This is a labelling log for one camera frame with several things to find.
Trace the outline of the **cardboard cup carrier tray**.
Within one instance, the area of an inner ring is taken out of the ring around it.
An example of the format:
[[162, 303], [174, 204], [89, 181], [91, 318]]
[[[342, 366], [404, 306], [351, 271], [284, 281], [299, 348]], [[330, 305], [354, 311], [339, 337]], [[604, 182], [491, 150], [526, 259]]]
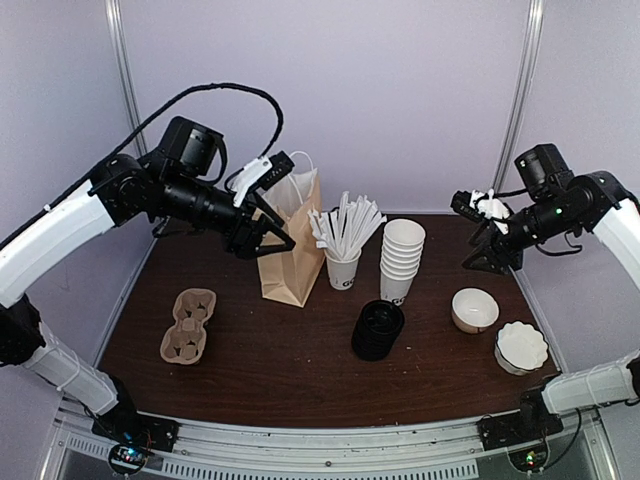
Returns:
[[170, 364], [197, 364], [204, 352], [206, 325], [212, 318], [217, 295], [209, 289], [189, 288], [174, 302], [174, 325], [166, 330], [160, 345], [161, 358]]

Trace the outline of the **brown paper bag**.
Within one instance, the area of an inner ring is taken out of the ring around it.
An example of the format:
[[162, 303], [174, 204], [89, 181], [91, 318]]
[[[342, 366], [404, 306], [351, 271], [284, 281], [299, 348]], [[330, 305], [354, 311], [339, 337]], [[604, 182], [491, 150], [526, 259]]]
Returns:
[[287, 305], [305, 306], [324, 264], [325, 255], [316, 247], [309, 214], [322, 210], [318, 168], [304, 157], [302, 173], [290, 173], [267, 191], [263, 198], [284, 220], [284, 231], [294, 241], [291, 251], [257, 259], [262, 297]]

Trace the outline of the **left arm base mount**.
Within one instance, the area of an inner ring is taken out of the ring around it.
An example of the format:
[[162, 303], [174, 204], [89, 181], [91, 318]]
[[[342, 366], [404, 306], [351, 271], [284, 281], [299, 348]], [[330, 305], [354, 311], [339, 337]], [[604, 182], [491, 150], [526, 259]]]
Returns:
[[88, 407], [84, 413], [92, 419], [93, 434], [115, 441], [107, 455], [111, 470], [125, 478], [140, 472], [157, 452], [172, 452], [177, 440], [179, 423], [175, 420], [138, 414], [133, 423], [111, 421], [98, 416]]

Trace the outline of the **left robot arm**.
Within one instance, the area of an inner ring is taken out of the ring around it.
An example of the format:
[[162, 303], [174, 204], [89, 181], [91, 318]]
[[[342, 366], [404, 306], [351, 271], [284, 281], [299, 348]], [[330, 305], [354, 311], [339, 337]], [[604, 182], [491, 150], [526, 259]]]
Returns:
[[141, 213], [216, 231], [225, 250], [241, 259], [292, 250], [295, 242], [283, 220], [258, 193], [293, 170], [291, 158], [284, 152], [261, 155], [224, 191], [203, 178], [216, 155], [227, 155], [222, 135], [177, 116], [154, 150], [138, 159], [123, 154], [102, 162], [60, 203], [1, 245], [2, 365], [21, 365], [75, 397], [123, 444], [141, 444], [151, 435], [126, 387], [62, 343], [26, 291], [80, 246]]

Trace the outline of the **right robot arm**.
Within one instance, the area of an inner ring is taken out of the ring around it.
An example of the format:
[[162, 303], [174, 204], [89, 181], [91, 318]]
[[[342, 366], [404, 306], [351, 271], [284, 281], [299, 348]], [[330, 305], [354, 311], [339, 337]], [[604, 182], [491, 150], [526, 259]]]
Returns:
[[[524, 252], [535, 248], [561, 257], [543, 245], [557, 236], [593, 235], [625, 270], [639, 281], [639, 201], [610, 172], [576, 175], [553, 144], [538, 144], [514, 161], [531, 205], [515, 212], [506, 193], [458, 191], [454, 212], [477, 224], [469, 240], [473, 251], [463, 261], [468, 270], [507, 275], [523, 266]], [[639, 353], [576, 373], [560, 373], [526, 392], [512, 430], [519, 440], [535, 440], [551, 416], [570, 410], [639, 403]]]

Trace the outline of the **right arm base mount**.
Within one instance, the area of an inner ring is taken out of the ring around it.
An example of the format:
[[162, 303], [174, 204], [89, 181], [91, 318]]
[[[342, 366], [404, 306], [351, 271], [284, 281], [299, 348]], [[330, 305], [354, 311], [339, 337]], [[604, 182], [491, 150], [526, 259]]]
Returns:
[[505, 449], [511, 466], [525, 474], [542, 473], [552, 465], [550, 436], [564, 430], [557, 415], [531, 419], [521, 412], [484, 415], [476, 427], [485, 451]]

